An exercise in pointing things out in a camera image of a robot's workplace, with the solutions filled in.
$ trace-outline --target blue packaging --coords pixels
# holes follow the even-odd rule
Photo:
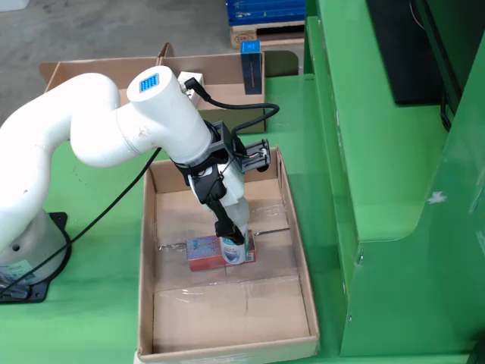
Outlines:
[[[261,42],[259,40],[245,40],[241,42],[242,76],[246,95],[261,95],[262,62]]]

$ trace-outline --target red product box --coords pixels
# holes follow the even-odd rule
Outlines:
[[[249,251],[246,261],[241,264],[256,261],[255,241],[252,231],[249,233]],[[206,269],[223,268],[232,265],[224,260],[221,252],[219,238],[215,235],[210,237],[197,237],[186,241],[187,260],[191,271],[204,271]]]

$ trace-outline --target concrete floor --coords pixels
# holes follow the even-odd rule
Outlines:
[[[44,61],[234,52],[224,0],[31,0],[0,13],[0,125],[40,95]]]

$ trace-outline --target black monitor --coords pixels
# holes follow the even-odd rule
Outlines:
[[[416,2],[455,113],[485,30],[485,1]]]
[[[485,0],[367,0],[394,100],[455,112],[485,30]]]

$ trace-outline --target blue led panel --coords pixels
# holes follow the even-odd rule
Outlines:
[[[149,78],[146,78],[143,81],[140,81],[139,91],[142,93],[143,91],[146,91],[147,89],[151,89],[152,87],[157,85],[158,85],[158,74],[154,74],[153,76],[150,76]]]

